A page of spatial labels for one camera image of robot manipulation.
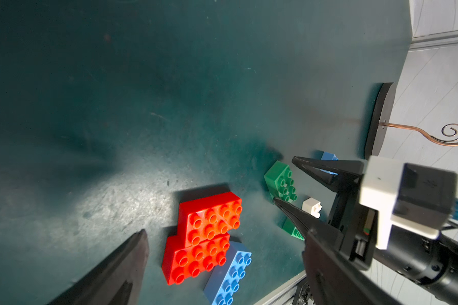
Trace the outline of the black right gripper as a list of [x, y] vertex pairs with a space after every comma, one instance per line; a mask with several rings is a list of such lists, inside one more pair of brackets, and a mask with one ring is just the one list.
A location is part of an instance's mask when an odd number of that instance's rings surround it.
[[328, 224], [300, 208], [274, 198], [274, 205], [291, 219], [305, 237], [326, 244], [340, 244], [339, 252], [357, 269], [366, 271], [373, 260], [377, 234], [375, 212], [360, 204], [365, 164], [356, 160], [317, 160], [295, 156], [298, 169], [336, 193]]

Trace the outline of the large green lego brick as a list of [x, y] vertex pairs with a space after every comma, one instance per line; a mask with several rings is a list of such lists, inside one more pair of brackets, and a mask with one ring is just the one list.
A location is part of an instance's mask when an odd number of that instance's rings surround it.
[[276, 161], [264, 175], [265, 183], [272, 197], [292, 203], [297, 200], [293, 172], [289, 165]]

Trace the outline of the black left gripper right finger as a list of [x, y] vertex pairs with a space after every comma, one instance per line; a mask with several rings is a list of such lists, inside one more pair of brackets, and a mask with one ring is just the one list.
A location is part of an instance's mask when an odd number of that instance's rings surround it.
[[315, 304], [399, 304], [322, 241], [315, 229], [305, 234], [302, 257]]

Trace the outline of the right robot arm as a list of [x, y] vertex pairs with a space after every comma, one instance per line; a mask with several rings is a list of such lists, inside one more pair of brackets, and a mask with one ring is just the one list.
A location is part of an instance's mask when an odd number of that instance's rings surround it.
[[378, 156], [367, 163], [296, 156], [293, 164], [335, 193], [327, 221], [274, 199], [304, 237], [299, 291], [315, 304], [395, 304], [364, 275], [379, 261], [458, 304], [456, 173]]

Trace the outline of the red lego brick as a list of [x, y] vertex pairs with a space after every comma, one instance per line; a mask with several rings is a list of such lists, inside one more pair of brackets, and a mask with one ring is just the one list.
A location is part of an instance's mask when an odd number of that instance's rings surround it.
[[169, 237], [162, 262], [167, 284], [179, 285], [188, 278], [196, 278], [205, 271], [224, 265], [229, 248], [229, 234], [218, 235], [196, 246], [184, 246], [179, 236]]
[[240, 226], [242, 199], [232, 192], [179, 205], [178, 232], [185, 247], [197, 246]]

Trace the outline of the small white lego brick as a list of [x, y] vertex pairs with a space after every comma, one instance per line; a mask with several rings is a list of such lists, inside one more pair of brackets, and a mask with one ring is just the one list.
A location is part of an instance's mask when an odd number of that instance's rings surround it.
[[321, 202], [314, 198], [308, 198], [303, 201], [302, 210], [319, 219], [321, 217], [320, 212], [322, 210]]

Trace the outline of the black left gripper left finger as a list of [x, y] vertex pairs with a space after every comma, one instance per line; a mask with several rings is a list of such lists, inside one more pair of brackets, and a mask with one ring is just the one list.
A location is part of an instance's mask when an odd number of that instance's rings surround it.
[[149, 253], [138, 231], [50, 304], [137, 304]]

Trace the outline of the small green lego brick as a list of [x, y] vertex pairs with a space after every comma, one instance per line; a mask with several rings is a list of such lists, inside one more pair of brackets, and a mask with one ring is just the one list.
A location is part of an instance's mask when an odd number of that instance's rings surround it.
[[290, 218], [287, 218], [282, 226], [282, 229], [286, 231], [289, 235], [291, 235], [294, 238], [297, 238], [299, 240], [304, 241], [305, 238], [303, 235], [300, 233], [300, 231], [296, 228], [294, 223], [291, 221]]

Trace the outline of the long blue lego brick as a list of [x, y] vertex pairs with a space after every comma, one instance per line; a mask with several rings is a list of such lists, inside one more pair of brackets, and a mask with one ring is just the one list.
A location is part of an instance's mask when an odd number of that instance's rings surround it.
[[213, 269], [204, 294], [214, 305], [232, 305], [234, 294], [239, 290], [239, 282], [246, 275], [246, 268], [252, 262], [252, 253], [242, 243], [231, 241], [226, 253], [226, 263]]

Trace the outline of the small blue lego brick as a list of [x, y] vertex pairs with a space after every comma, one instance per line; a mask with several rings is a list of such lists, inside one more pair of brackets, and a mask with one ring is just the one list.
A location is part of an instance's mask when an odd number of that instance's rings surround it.
[[[324, 160], [324, 161], [337, 161], [338, 157], [335, 154], [332, 154], [332, 153], [329, 153], [329, 152], [323, 152], [323, 154], [321, 156], [321, 160]], [[326, 172], [327, 174], [331, 174], [331, 175], [337, 175], [337, 173], [330, 172], [328, 170], [323, 170], [323, 172]]]

